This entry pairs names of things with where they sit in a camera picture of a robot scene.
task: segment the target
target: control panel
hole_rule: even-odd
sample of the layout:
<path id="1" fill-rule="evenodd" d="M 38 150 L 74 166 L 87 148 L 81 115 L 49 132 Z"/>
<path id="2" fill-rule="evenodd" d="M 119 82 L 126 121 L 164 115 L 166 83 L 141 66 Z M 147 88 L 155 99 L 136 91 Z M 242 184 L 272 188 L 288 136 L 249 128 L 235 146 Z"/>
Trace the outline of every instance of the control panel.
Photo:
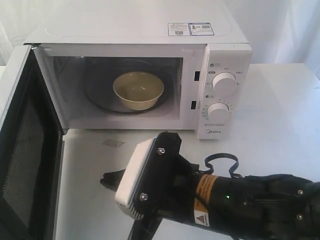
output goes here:
<path id="1" fill-rule="evenodd" d="M 221 139 L 228 132 L 251 55 L 247 43 L 206 46 L 199 79 L 199 139 Z"/>

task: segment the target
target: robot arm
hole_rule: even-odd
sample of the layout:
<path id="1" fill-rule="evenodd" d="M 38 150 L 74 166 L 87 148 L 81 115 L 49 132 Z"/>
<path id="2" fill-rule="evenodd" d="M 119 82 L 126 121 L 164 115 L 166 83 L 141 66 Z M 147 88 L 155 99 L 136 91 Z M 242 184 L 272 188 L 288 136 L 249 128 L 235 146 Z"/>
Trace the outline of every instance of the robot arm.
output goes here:
<path id="1" fill-rule="evenodd" d="M 288 174 L 246 176 L 228 153 L 205 160 L 200 171 L 180 154 L 177 133 L 138 144 L 125 171 L 105 173 L 124 213 L 134 218 L 129 239 L 151 240 L 163 218 L 246 240 L 318 239 L 320 183 Z M 230 177 L 212 175 L 209 163 L 231 158 Z"/>

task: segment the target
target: midea logo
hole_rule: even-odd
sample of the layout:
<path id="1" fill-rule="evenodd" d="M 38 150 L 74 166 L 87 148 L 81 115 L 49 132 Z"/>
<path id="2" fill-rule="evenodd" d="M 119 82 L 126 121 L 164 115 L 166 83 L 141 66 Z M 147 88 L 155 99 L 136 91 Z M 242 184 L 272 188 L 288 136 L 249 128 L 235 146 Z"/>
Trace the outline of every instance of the midea logo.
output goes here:
<path id="1" fill-rule="evenodd" d="M 220 134 L 221 133 L 221 131 L 215 131 L 215 130 L 211 130 L 211 129 L 207 129 L 205 132 L 207 134 Z"/>

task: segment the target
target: power dial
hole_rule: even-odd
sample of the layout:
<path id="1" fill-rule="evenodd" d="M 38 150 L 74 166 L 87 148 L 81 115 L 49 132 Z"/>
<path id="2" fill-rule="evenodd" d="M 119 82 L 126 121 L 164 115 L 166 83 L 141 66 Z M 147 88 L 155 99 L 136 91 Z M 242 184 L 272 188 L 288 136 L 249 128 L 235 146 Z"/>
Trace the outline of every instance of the power dial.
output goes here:
<path id="1" fill-rule="evenodd" d="M 214 77 L 212 86 L 217 96 L 227 97 L 238 88 L 236 77 L 230 72 L 222 72 Z"/>
<path id="2" fill-rule="evenodd" d="M 210 122 L 217 124 L 225 123 L 230 117 L 229 107 L 221 102 L 209 106 L 207 114 Z"/>

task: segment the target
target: orange label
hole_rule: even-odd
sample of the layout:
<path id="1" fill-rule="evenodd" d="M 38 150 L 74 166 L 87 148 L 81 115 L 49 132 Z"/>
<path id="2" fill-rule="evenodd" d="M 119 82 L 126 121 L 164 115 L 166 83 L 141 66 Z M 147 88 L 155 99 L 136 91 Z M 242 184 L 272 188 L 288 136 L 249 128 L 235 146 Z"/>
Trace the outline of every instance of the orange label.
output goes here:
<path id="1" fill-rule="evenodd" d="M 203 198 L 207 204 L 209 203 L 211 190 L 217 178 L 218 176 L 205 174 L 201 177 L 196 187 L 196 193 Z M 194 199 L 194 210 L 208 213 L 207 208 L 197 198 Z"/>

